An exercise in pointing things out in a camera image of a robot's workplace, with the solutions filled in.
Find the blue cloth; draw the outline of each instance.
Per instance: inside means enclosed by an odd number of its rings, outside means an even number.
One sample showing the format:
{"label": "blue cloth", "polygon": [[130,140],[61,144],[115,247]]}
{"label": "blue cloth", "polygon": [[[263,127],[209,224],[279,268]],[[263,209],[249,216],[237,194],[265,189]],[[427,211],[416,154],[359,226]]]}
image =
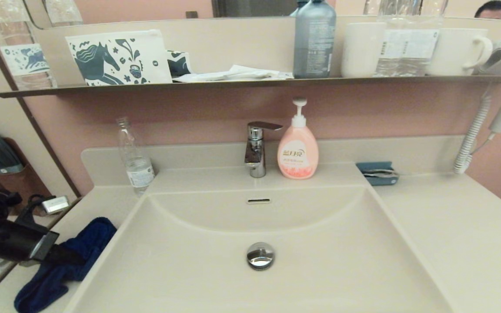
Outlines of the blue cloth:
{"label": "blue cloth", "polygon": [[19,313],[36,313],[48,307],[68,291],[66,281],[82,281],[117,229],[105,217],[92,220],[76,238],[62,243],[80,254],[85,265],[51,265],[43,263],[29,283],[24,285],[14,299]]}

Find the mug handle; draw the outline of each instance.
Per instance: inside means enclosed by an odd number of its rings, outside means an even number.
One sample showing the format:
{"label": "mug handle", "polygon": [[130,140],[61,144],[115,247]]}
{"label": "mug handle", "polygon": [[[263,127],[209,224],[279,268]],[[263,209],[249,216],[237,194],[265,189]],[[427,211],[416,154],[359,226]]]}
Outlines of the mug handle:
{"label": "mug handle", "polygon": [[465,63],[463,65],[463,69],[465,70],[473,69],[477,66],[485,64],[492,54],[493,45],[490,39],[483,36],[475,36],[475,38],[473,38],[473,43],[481,43],[483,45],[483,51],[481,52],[481,56],[477,61],[473,63]]}

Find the person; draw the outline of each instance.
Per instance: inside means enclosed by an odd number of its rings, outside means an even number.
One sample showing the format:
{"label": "person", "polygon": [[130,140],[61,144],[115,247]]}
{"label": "person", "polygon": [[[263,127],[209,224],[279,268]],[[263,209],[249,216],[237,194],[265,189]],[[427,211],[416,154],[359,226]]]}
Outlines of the person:
{"label": "person", "polygon": [[492,0],[486,2],[475,13],[475,18],[493,18],[501,20],[501,1]]}

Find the pink soap bottle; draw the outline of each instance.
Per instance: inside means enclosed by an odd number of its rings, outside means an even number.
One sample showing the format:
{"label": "pink soap bottle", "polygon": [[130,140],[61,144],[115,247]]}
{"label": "pink soap bottle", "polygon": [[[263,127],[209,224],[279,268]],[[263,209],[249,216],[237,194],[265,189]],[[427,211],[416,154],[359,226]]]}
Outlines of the pink soap bottle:
{"label": "pink soap bottle", "polygon": [[297,114],[291,119],[291,127],[280,142],[278,166],[285,177],[306,180],[314,175],[318,166],[318,144],[306,126],[307,119],[301,114],[307,99],[295,97],[293,103],[297,106]]}

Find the metal shelf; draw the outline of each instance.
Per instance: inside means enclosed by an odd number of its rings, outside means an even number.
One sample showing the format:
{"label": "metal shelf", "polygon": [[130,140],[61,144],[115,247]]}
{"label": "metal shelf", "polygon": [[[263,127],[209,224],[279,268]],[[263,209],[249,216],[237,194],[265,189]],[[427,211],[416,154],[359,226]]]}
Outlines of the metal shelf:
{"label": "metal shelf", "polygon": [[501,76],[469,77],[372,77],[372,78],[326,78],[263,81],[213,81],[205,83],[146,83],[143,85],[114,85],[88,87],[86,85],[63,86],[53,89],[8,91],[0,93],[2,98],[35,97],[46,95],[67,95],[72,93],[119,93],[149,90],[190,90],[250,87],[308,87],[337,86],[364,83],[501,83]]}

